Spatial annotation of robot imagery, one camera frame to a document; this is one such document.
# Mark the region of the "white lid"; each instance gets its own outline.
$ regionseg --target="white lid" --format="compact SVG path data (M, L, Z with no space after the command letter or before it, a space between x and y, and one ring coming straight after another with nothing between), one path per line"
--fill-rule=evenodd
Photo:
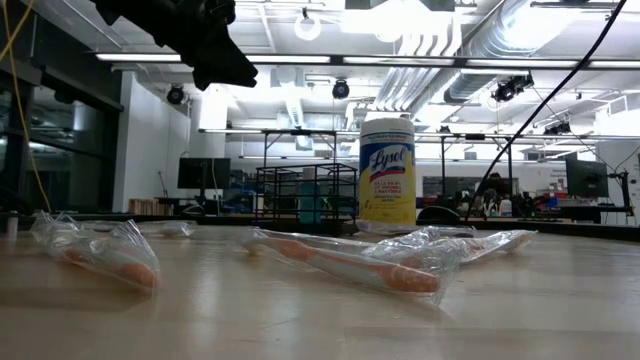
M304 168L302 169L302 179L314 180L316 178L316 168Z

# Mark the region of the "spotlight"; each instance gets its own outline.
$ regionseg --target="spotlight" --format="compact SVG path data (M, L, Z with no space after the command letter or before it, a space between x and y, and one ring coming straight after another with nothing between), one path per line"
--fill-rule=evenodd
M53 94L53 98L56 99L57 102L61 102L63 104L67 104L67 105L73 104L73 101L75 100L73 97L71 97L71 96L69 96L69 95L67 95L65 93L62 93L60 91L56 91Z
M491 94L497 102L507 102L513 100L516 95L524 92L524 89L534 85L531 74L526 76L514 76L506 82L498 83L498 88Z
M571 126L568 122L561 122L556 126L547 127L544 129L544 135L562 135L571 133Z
M187 96L184 93L182 85L171 85L171 90L167 93L167 101L171 105L182 105L187 102Z
M336 100L342 100L349 97L349 85L347 85L347 80L338 79L336 80L336 84L333 85L333 98Z

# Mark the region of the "toothbrush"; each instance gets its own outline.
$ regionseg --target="toothbrush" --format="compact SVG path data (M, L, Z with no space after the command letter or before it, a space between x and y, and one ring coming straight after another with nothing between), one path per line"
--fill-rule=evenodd
M266 238L261 244L331 275L377 288L412 293L433 293L439 288L438 278L432 274L382 260L312 248L288 239Z

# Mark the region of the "metal rack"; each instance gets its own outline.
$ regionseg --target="metal rack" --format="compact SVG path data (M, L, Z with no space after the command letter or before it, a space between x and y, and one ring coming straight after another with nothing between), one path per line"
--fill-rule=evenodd
M302 178L304 168L314 169L313 179ZM330 163L261 167L256 170L258 206L254 207L254 225L275 231L334 236L357 231L358 182L355 168ZM301 194L305 183L315 184L313 194ZM300 202L306 198L313 200L313 209L300 209ZM313 222L302 223L303 213L313 213Z

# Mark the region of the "bottle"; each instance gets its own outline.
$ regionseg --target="bottle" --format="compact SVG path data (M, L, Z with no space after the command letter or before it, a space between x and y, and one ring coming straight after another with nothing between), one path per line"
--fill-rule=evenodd
M511 216L511 213L512 213L511 208L512 208L511 200L509 199L502 200L502 202L500 203L500 216Z
M302 169L302 179L306 180L300 185L300 200L298 209L300 212L300 222L302 224L320 224L322 219L322 198L320 197L320 187L315 182L315 168Z

